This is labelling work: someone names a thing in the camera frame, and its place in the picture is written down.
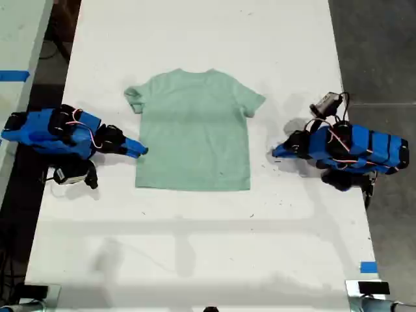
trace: mint green t-shirt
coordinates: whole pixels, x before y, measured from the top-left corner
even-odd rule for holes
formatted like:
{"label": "mint green t-shirt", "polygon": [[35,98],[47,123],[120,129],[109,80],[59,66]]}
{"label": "mint green t-shirt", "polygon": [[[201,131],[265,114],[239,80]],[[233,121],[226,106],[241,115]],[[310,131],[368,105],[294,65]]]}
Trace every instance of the mint green t-shirt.
{"label": "mint green t-shirt", "polygon": [[231,76],[209,70],[162,73],[124,92],[142,113],[136,187],[248,190],[246,117],[265,98]]}

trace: t-shirt hem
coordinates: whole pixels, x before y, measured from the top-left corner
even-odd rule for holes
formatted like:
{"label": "t-shirt hem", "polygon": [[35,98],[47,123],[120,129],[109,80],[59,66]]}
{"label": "t-shirt hem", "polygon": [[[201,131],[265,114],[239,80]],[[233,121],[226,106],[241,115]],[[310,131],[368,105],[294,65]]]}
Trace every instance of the t-shirt hem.
{"label": "t-shirt hem", "polygon": [[195,183],[161,183],[160,181],[136,181],[136,187],[148,187],[153,189],[165,189],[165,190],[189,190],[194,192],[212,192],[212,191],[225,191],[232,192],[238,190],[250,190],[250,182],[215,182],[212,185],[195,185]]}

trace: floor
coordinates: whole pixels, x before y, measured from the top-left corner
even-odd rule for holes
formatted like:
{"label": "floor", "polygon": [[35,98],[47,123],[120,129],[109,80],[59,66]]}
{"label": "floor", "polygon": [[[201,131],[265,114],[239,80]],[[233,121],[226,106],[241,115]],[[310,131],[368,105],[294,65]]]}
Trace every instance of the floor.
{"label": "floor", "polygon": [[[416,136],[416,2],[414,0],[330,0],[344,89],[352,95],[352,122],[409,140]],[[42,57],[53,45],[44,44]],[[40,60],[31,101],[62,96],[67,65],[55,56]],[[392,298],[416,302],[416,186],[410,166],[379,178],[368,210],[381,278]]]}

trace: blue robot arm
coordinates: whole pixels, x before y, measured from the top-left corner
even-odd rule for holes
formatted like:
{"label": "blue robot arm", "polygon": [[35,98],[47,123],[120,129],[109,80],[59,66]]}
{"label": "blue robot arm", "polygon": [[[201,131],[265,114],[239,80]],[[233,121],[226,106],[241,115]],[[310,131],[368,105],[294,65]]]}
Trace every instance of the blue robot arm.
{"label": "blue robot arm", "polygon": [[[351,125],[336,115],[348,93],[329,92],[317,105],[311,105],[315,118],[310,131],[295,131],[283,144],[272,151],[274,157],[313,159],[316,167],[327,169],[322,181],[341,191],[351,186],[361,187],[365,207],[370,203],[378,173],[394,174],[409,165],[408,141],[395,135],[371,131]],[[334,116],[336,123],[326,121]]]}
{"label": "blue robot arm", "polygon": [[62,105],[58,109],[15,112],[1,136],[32,146],[47,155],[77,155],[89,159],[95,152],[117,153],[139,158],[148,152],[140,142],[126,138],[114,125],[83,110]]}

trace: table surface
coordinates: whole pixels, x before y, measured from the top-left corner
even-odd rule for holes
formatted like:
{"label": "table surface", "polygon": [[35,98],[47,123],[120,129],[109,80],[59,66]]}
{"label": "table surface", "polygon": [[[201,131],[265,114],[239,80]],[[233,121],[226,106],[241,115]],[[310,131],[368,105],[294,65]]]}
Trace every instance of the table surface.
{"label": "table surface", "polygon": [[97,155],[99,188],[45,187],[27,281],[63,309],[349,311],[345,280],[373,261],[361,191],[339,192],[273,144],[341,80],[325,0],[84,0],[64,103],[137,138],[129,85],[216,68],[264,94],[248,120],[252,189],[135,188],[135,160]]}
{"label": "table surface", "polygon": [[[53,0],[0,1],[0,70],[30,73],[25,83],[0,81],[0,130],[12,112],[26,111],[52,6]],[[0,145],[0,205],[12,171],[16,145],[6,141]]]}

